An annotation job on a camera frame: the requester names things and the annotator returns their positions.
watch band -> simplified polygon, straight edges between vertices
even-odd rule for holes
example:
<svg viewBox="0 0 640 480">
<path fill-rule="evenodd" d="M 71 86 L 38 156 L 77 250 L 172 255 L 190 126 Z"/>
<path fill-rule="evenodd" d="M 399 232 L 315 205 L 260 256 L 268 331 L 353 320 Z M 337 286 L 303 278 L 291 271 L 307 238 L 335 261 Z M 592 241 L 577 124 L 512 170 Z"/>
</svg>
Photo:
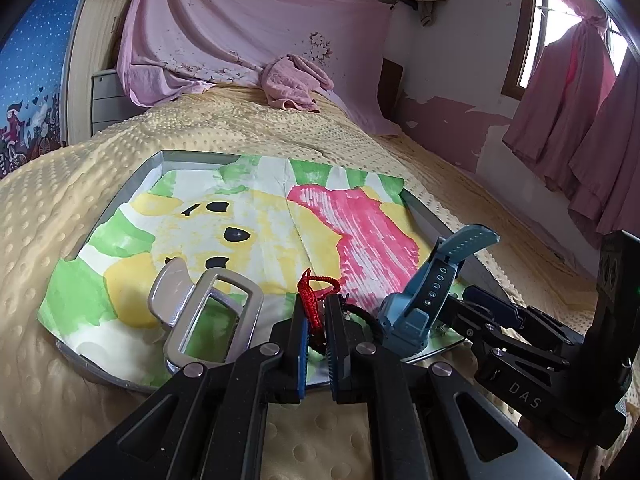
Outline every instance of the watch band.
<svg viewBox="0 0 640 480">
<path fill-rule="evenodd" d="M 467 225 L 446 240 L 440 238 L 404 291 L 383 301 L 378 314 L 385 334 L 383 346 L 401 358 L 422 351 L 462 262 L 499 239 L 481 224 Z"/>
</svg>

peeling paint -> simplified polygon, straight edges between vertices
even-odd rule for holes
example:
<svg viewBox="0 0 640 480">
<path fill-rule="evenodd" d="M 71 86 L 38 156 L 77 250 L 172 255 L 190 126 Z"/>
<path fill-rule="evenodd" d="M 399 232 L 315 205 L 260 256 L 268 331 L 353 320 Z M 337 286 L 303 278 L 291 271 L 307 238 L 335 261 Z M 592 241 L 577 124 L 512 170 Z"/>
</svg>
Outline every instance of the peeling paint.
<svg viewBox="0 0 640 480">
<path fill-rule="evenodd" d="M 488 114 L 443 97 L 433 97 L 419 103 L 402 94 L 395 110 L 397 124 L 404 132 L 430 152 L 475 173 L 478 157 L 491 126 L 507 126 L 511 120 L 498 114 Z"/>
</svg>

painting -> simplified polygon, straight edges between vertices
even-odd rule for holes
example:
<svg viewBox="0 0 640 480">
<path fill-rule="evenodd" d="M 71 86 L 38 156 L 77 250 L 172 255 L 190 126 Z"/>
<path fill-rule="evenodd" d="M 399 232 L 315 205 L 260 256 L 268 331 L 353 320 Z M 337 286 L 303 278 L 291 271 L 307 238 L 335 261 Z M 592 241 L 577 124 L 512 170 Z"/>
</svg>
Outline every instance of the painting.
<svg viewBox="0 0 640 480">
<path fill-rule="evenodd" d="M 212 267 L 238 272 L 265 300 L 252 345 L 290 317 L 307 268 L 340 281 L 350 302 L 375 312 L 402 291 L 431 247 L 414 228 L 403 180 L 339 166 L 241 156 L 215 170 L 173 170 L 134 194 L 98 226 L 78 257 L 60 260 L 38 319 L 57 338 L 108 373 L 162 384 L 168 373 L 164 329 L 147 297 L 158 272 L 182 258 L 191 279 Z M 239 290 L 216 288 L 243 303 Z M 235 314 L 210 300 L 186 349 L 222 360 Z M 326 380 L 310 356 L 308 380 Z"/>
</svg>

yellow bedspread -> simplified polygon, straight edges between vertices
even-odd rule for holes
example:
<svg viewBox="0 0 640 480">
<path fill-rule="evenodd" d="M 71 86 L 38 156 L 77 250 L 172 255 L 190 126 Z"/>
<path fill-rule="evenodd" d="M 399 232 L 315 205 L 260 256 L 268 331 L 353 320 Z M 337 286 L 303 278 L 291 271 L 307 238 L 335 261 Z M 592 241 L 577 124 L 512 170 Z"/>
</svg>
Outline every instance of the yellow bedspread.
<svg viewBox="0 0 640 480">
<path fill-rule="evenodd" d="M 284 156 L 402 176 L 452 230 L 482 222 L 502 235 L 493 256 L 479 257 L 514 301 L 588 326 L 594 286 L 480 187 L 407 137 L 374 140 L 335 105 L 318 102 L 320 114 L 282 111 L 266 106 L 258 90 L 213 88 L 42 156 L 0 182 L 0 430 L 35 480 L 56 478 L 142 401 L 75 374 L 35 314 L 57 259 L 78 249 L 120 186 L 159 150 Z M 448 357 L 472 373 L 469 352 Z M 635 391 L 631 401 L 638 405 Z M 336 406 L 323 392 L 300 407 L 271 406 L 262 477 L 368 479 L 368 442 L 362 406 Z"/>
</svg>

yellow paint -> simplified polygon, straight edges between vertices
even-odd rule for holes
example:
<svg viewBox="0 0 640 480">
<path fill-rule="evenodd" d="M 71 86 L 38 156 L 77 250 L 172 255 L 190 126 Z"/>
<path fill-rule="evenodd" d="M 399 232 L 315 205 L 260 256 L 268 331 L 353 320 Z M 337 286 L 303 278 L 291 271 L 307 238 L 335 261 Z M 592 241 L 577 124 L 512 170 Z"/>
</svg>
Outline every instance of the yellow paint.
<svg viewBox="0 0 640 480">
<path fill-rule="evenodd" d="M 182 205 L 182 200 L 174 197 L 157 196 L 150 193 L 140 193 L 130 203 L 131 207 L 145 216 L 167 215 Z"/>
<path fill-rule="evenodd" d="M 172 206 L 168 214 L 163 212 L 168 206 L 151 204 L 152 200 L 136 199 L 140 202 L 136 205 L 143 214 L 158 212 L 162 216 L 153 232 L 156 241 L 152 257 L 158 269 L 164 266 L 165 258 L 180 256 L 187 263 L 191 279 L 197 282 L 206 270 L 206 261 L 223 256 L 228 258 L 227 269 L 247 276 L 265 294 L 280 295 L 298 290 L 298 281 L 307 267 L 315 275 L 340 278 L 340 257 L 336 250 L 340 235 L 309 209 L 283 196 L 258 190 L 238 195 L 209 194 L 181 203 L 177 208 Z M 207 210 L 207 203 L 216 201 L 229 203 L 226 212 Z M 189 216 L 181 214 L 195 203 L 201 205 Z M 242 229 L 251 236 L 241 242 L 229 242 L 223 238 L 227 227 Z M 312 283 L 312 286 L 324 288 L 326 284 Z M 223 282 L 216 283 L 216 288 L 227 294 L 237 292 Z"/>
<path fill-rule="evenodd" d="M 289 211 L 302 237 L 315 276 L 331 276 L 340 279 L 340 254 L 336 246 L 342 236 L 329 229 L 310 209 L 289 202 Z M 326 283 L 311 283 L 315 290 L 325 288 Z"/>
<path fill-rule="evenodd" d="M 104 272 L 107 293 L 121 322 L 133 328 L 158 325 L 158 320 L 146 306 L 157 275 L 150 253 L 123 258 Z"/>
<path fill-rule="evenodd" d="M 364 191 L 364 194 L 367 195 L 369 198 L 372 198 L 373 200 L 377 200 L 378 202 L 382 202 L 382 200 L 380 200 L 380 195 L 378 194 L 378 192 L 373 189 L 371 186 L 360 186 L 360 189 Z"/>
<path fill-rule="evenodd" d="M 403 205 L 394 202 L 383 202 L 380 204 L 382 211 L 398 228 L 418 245 L 418 265 L 421 266 L 429 257 L 432 247 L 422 238 L 420 233 L 414 228 L 414 219 L 409 210 Z"/>
</svg>

